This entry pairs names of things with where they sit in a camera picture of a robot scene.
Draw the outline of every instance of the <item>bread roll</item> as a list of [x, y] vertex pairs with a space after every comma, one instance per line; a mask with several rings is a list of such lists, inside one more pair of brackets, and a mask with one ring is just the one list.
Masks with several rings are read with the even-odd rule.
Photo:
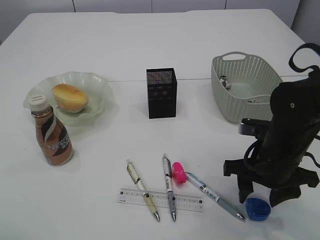
[[59, 108], [69, 113], [78, 113], [88, 106], [87, 94], [79, 88], [69, 84], [59, 84], [53, 89], [53, 96]]

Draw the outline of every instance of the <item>ruler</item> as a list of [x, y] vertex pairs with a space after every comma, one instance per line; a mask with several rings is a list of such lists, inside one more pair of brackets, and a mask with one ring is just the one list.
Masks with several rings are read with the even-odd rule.
[[[144, 200], [146, 191], [137, 189], [121, 188], [118, 194], [117, 203], [147, 206]], [[148, 191], [154, 204], [159, 208], [169, 208], [168, 195], [166, 192]], [[174, 194], [175, 207], [177, 210], [187, 210], [203, 213], [203, 199], [200, 196]]]

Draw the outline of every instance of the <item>basket handle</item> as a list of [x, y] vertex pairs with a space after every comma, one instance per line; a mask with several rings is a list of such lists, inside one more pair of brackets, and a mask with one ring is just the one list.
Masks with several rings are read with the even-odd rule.
[[259, 105], [259, 104], [269, 104], [270, 103], [270, 94], [264, 94], [259, 96], [253, 96], [247, 99], [248, 104], [250, 105]]
[[243, 60], [247, 56], [249, 56], [248, 54], [246, 54], [244, 52], [241, 52], [241, 51], [231, 51], [231, 52], [228, 52], [226, 54], [221, 55], [220, 57], [223, 59], [223, 61], [234, 61], [235, 59], [228, 59], [228, 60], [224, 59], [224, 57], [229, 56], [229, 55], [241, 55], [241, 56], [244, 56], [244, 58], [242, 58], [241, 60]]

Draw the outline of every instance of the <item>pen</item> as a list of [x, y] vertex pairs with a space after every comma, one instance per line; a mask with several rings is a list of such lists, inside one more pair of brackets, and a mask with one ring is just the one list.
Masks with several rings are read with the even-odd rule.
[[197, 178], [195, 175], [193, 175], [190, 172], [185, 172], [187, 180], [192, 183], [194, 186], [196, 186], [198, 189], [200, 189], [203, 193], [205, 193], [209, 198], [211, 198], [213, 201], [215, 201], [220, 207], [222, 207], [224, 210], [229, 212], [232, 216], [235, 218], [245, 222], [246, 218], [244, 215], [239, 212], [234, 206], [232, 206], [230, 203], [225, 201], [222, 197], [220, 197], [218, 194], [216, 194], [214, 191], [212, 191], [210, 188], [207, 187], [206, 184], [204, 184], [199, 178]]
[[142, 182], [142, 180], [140, 179], [134, 165], [132, 164], [132, 162], [130, 160], [127, 160], [127, 167], [126, 170], [128, 171], [130, 177], [132, 178], [134, 184], [137, 185], [138, 189], [145, 191], [144, 195], [143, 195], [143, 199], [145, 201], [145, 203], [148, 205], [150, 212], [152, 213], [152, 215], [154, 216], [154, 218], [160, 222], [160, 216], [159, 216], [159, 212], [157, 210], [157, 207], [154, 203], [154, 201], [151, 198], [151, 195], [149, 195], [148, 190], [146, 189], [144, 183]]
[[173, 221], [176, 221], [176, 202], [175, 202], [175, 194], [171, 185], [171, 163], [170, 160], [164, 154], [162, 157], [163, 170], [164, 170], [164, 181], [166, 192], [168, 194], [168, 202], [169, 202], [169, 210], [171, 213], [171, 217]]

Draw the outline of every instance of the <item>wavy glass plate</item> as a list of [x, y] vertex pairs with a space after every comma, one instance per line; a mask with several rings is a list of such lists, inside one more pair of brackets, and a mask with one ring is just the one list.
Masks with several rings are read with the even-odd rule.
[[[52, 93], [52, 88], [58, 84], [70, 84], [84, 91], [89, 99], [88, 106], [78, 113], [61, 110]], [[29, 108], [28, 99], [35, 94], [45, 94], [55, 115], [66, 126], [77, 126], [88, 122], [100, 114], [105, 101], [112, 95], [112, 90], [106, 78], [92, 72], [69, 71], [58, 76], [48, 77], [34, 86], [24, 99], [23, 107]]]

